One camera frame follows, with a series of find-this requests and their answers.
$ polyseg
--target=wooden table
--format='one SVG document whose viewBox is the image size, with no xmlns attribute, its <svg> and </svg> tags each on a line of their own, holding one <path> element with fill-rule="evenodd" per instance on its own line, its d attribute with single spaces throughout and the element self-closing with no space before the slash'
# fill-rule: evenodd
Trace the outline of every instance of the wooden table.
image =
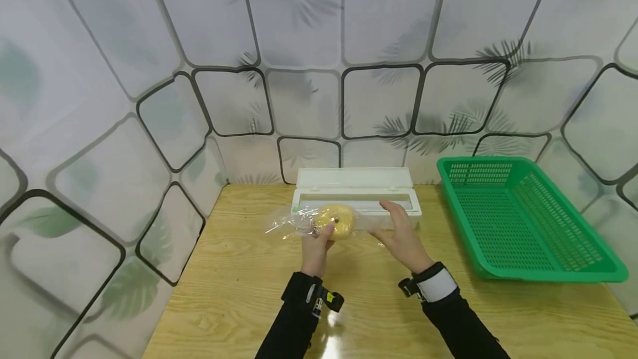
<svg viewBox="0 0 638 359">
<path fill-rule="evenodd" d="M 294 186 L 224 188 L 144 359 L 254 358 L 301 263 L 299 240 L 264 235 Z M 440 187 L 416 187 L 420 237 L 512 358 L 638 358 L 638 329 L 607 288 L 478 279 Z M 372 240 L 339 242 L 324 284 L 345 297 L 324 309 L 306 358 L 451 358 L 416 298 L 396 287 L 408 272 Z"/>
</svg>

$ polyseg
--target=green plastic basket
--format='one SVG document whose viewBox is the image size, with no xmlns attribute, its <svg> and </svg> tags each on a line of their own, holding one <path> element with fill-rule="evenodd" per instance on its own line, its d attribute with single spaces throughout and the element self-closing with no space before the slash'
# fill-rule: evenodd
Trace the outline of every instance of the green plastic basket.
<svg viewBox="0 0 638 359">
<path fill-rule="evenodd" d="M 441 158 L 445 198 L 479 276 L 619 283 L 624 263 L 536 163 Z"/>
</svg>

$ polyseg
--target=wristband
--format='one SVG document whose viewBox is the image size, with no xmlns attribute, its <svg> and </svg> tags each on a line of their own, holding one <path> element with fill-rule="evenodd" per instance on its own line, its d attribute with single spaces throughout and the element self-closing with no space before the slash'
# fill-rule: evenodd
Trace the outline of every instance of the wristband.
<svg viewBox="0 0 638 359">
<path fill-rule="evenodd" d="M 281 300 L 301 304 L 317 318 L 321 316 L 324 303 L 329 309 L 339 312 L 344 303 L 343 296 L 339 293 L 331 293 L 323 287 L 322 283 L 323 280 L 317 276 L 311 278 L 309 275 L 296 271 L 283 291 Z"/>
<path fill-rule="evenodd" d="M 416 294 L 421 303 L 440 301 L 458 289 L 456 281 L 441 262 L 412 276 L 412 279 L 400 281 L 399 288 L 406 297 Z"/>
</svg>

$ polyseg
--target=patterned wall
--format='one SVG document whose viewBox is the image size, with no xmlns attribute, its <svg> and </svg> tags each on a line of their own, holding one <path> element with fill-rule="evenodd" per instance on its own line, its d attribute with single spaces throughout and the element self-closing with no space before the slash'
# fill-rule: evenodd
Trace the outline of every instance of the patterned wall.
<svg viewBox="0 0 638 359">
<path fill-rule="evenodd" d="M 638 1 L 0 14 L 2 357 L 139 358 L 227 178 L 408 166 L 438 183 L 448 156 L 537 161 L 630 268 L 610 288 L 638 317 Z"/>
</svg>

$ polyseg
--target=donut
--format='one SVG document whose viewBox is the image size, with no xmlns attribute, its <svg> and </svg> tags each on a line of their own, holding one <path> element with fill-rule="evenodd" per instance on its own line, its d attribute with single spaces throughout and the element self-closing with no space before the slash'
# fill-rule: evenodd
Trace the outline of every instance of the donut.
<svg viewBox="0 0 638 359">
<path fill-rule="evenodd" d="M 352 207 L 344 204 L 330 204 L 319 208 L 315 216 L 315 228 L 320 233 L 330 222 L 335 224 L 335 231 L 331 240 L 344 240 L 350 237 L 355 229 L 355 212 Z"/>
</svg>

